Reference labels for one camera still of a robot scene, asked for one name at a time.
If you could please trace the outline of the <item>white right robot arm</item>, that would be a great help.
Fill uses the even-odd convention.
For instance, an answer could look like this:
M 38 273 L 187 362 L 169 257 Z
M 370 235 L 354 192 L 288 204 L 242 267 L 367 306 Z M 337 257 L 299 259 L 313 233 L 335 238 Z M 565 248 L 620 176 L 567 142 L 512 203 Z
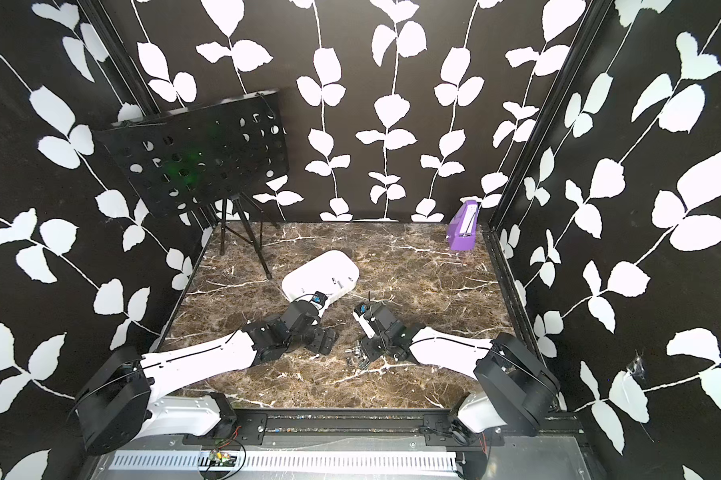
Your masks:
M 405 325 L 376 302 L 360 303 L 352 314 L 364 332 L 358 341 L 362 365 L 386 355 L 477 381 L 482 392 L 469 394 L 452 415 L 453 423 L 474 434 L 508 427 L 534 436 L 560 392 L 558 379 L 511 334 L 470 339 L 421 324 Z

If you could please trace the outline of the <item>white plastic storage box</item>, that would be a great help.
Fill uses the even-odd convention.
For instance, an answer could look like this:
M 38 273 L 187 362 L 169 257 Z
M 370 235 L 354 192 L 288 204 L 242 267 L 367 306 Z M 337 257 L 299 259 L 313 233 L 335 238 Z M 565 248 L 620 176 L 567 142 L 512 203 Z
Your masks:
M 282 292 L 288 300 L 310 300 L 316 292 L 326 296 L 322 307 L 354 290 L 360 279 L 358 266 L 340 250 L 330 250 L 288 273 Z

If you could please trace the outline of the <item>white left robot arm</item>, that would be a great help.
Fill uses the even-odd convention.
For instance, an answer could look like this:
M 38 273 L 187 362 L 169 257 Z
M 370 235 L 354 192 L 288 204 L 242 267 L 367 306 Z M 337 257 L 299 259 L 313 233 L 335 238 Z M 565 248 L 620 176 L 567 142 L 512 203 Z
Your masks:
M 274 362 L 290 348 L 326 355 L 338 334 L 320 327 L 328 305 L 322 292 L 304 294 L 282 315 L 252 322 L 206 343 L 162 353 L 140 354 L 120 347 L 76 396 L 84 450 L 110 453 L 148 436 L 206 436 L 232 427 L 236 414 L 220 394 L 206 400 L 169 400 L 170 393 L 230 371 Z

